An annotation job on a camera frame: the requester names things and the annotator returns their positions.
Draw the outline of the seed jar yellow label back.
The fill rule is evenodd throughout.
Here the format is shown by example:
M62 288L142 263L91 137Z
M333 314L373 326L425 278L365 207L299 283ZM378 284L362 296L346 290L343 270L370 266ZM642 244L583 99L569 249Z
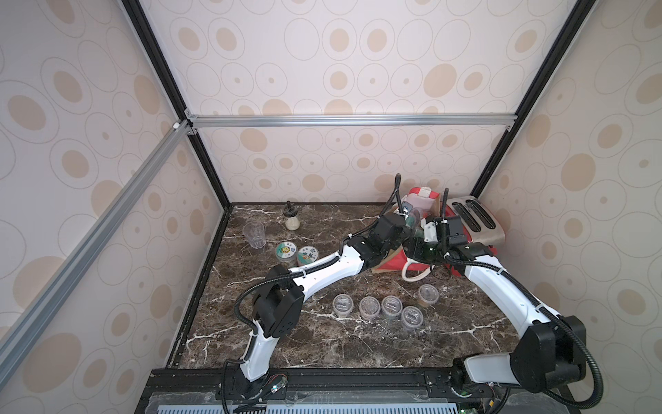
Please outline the seed jar yellow label back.
M435 286L430 284L421 285L417 291L417 302L421 307L435 305L440 299L440 293Z

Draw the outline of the seed jar red label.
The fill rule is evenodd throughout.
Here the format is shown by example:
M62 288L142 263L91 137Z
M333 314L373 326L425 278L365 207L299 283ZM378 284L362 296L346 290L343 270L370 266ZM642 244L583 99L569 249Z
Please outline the seed jar red label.
M381 313L387 319L400 317L403 311L403 303L400 298L389 295L381 301Z

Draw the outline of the seed jar orange label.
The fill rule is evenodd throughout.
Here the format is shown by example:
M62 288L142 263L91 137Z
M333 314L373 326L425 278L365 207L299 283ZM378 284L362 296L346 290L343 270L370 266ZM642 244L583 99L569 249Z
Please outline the seed jar orange label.
M345 294L338 294L332 303L333 312L339 318L347 318L353 311L353 299Z

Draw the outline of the wide jar pineapple lid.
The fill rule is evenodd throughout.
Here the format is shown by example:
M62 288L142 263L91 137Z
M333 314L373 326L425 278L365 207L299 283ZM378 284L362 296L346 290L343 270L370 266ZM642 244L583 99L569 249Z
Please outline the wide jar pineapple lid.
M319 251L313 246L303 246L297 252L297 263L305 266L319 259Z

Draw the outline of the seed jar sunflower label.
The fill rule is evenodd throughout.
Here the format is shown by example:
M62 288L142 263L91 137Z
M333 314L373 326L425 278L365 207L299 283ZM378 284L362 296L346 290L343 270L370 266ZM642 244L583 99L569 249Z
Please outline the seed jar sunflower label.
M284 267L296 267L298 247L293 241L283 241L275 248L275 255Z

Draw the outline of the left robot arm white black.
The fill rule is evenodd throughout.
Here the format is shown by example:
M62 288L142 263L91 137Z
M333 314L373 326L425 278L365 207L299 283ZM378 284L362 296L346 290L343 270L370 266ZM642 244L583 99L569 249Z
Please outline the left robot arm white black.
M298 324L303 304L332 284L377 267L400 247L406 236L403 202L399 193L402 177L377 219L346 236L332 255L301 267L273 267L260 283L247 288L234 302L235 317L250 328L246 351L237 364L244 379L253 383L264 377L279 339Z

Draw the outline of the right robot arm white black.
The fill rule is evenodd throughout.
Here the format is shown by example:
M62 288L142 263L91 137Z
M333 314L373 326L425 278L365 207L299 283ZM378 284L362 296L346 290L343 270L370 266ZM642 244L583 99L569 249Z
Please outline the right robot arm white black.
M604 394L603 376L586 345L586 328L564 317L512 276L479 237L497 230L496 220L472 199L464 206L422 187L397 197L411 236L403 242L408 262L445 266L466 277L510 320L519 342L510 353L457 358L451 375L455 393L477 384L520 387L544 393L568 407L596 407Z

